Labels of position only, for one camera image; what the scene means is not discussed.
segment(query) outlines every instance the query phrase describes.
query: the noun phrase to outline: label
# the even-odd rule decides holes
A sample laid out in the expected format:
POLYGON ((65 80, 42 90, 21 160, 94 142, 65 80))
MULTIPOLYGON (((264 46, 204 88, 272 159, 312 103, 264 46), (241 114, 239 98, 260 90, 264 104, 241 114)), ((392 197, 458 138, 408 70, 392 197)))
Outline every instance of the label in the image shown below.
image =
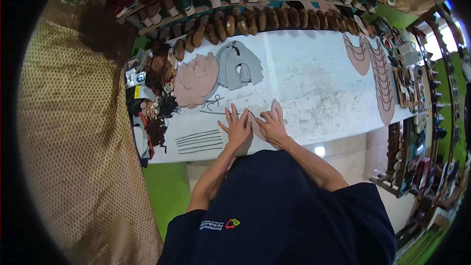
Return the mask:
POLYGON ((139 98, 139 92, 141 91, 141 86, 140 85, 137 85, 135 87, 135 91, 134 91, 134 99, 138 99, 139 98))

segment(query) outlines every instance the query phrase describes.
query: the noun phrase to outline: person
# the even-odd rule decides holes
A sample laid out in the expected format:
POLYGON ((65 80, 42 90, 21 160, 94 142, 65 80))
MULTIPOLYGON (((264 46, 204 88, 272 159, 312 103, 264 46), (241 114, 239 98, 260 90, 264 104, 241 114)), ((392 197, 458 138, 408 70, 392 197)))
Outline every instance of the person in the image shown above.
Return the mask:
POLYGON ((267 142, 237 158, 251 133, 248 109, 219 126, 228 143, 197 182, 186 214, 168 225, 158 265, 391 264, 396 238, 372 183, 349 186, 286 133, 282 111, 256 119, 267 142))

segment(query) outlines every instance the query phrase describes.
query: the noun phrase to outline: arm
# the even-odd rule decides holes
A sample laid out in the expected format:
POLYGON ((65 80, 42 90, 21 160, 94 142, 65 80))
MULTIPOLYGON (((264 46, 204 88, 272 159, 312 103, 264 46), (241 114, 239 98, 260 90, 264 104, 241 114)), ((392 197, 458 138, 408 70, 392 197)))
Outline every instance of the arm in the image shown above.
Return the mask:
POLYGON ((260 116, 266 122, 255 118, 256 122, 260 125, 260 132, 267 142, 276 144, 287 151, 319 187, 328 191, 336 191, 347 187, 348 183, 334 167, 315 153, 297 144, 294 139, 286 134, 283 124, 283 112, 278 109, 275 110, 278 117, 272 111, 260 113, 260 116))
POLYGON ((252 123, 247 122, 249 119, 249 109, 246 108, 239 119, 236 106, 231 103, 231 107, 232 115, 229 113, 229 109, 226 108, 226 119, 229 127, 225 127, 218 121, 219 126, 227 133, 229 142, 196 183, 191 194, 187 212, 197 209, 207 210, 209 208, 211 202, 216 198, 222 182, 226 178, 234 153, 252 132, 252 123))

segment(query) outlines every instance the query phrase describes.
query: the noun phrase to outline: white worktable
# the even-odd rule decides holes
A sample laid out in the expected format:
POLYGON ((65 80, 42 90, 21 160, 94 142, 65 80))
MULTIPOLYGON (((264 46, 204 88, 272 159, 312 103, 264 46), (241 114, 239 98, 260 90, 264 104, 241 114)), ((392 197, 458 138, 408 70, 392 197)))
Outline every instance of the white worktable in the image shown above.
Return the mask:
MULTIPOLYGON (((219 87, 215 94, 224 97, 210 105, 213 112, 224 113, 224 108, 234 103, 239 112, 245 107, 259 117, 261 111, 270 109, 273 99, 283 108, 286 132, 301 145, 314 144, 344 138, 384 127, 376 100, 372 69, 361 76, 347 56, 342 33, 314 30, 284 30, 258 33, 256 36, 231 37, 224 43, 213 45, 204 39, 201 47, 193 53, 185 52, 184 62, 191 61, 196 54, 216 55, 230 41, 241 41, 262 61, 264 79, 257 85, 249 84, 242 89, 229 91, 219 87)), ((346 35, 354 46, 359 46, 359 37, 346 35)), ((373 48, 376 41, 370 39, 373 48)), ((391 123, 413 116, 408 109, 397 104, 391 123)), ((183 108, 167 119, 167 132, 163 148, 155 147, 150 163, 195 161, 216 158, 221 149, 179 154, 176 138, 194 133, 219 129, 217 121, 227 125, 224 115, 200 112, 183 108)), ((224 147, 227 135, 220 129, 224 147)), ((244 146, 239 155, 253 154, 258 150, 274 150, 267 142, 254 137, 244 146)))

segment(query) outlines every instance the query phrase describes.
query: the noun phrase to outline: navy t-shirt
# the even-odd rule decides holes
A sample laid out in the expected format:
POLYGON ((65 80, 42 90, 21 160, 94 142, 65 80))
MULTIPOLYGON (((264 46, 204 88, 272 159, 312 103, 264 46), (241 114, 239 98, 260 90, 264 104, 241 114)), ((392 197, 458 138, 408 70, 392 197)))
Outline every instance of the navy t-shirt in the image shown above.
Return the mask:
POLYGON ((391 264, 396 237, 376 186, 321 189, 285 151, 234 161, 208 211, 175 217, 158 265, 391 264))

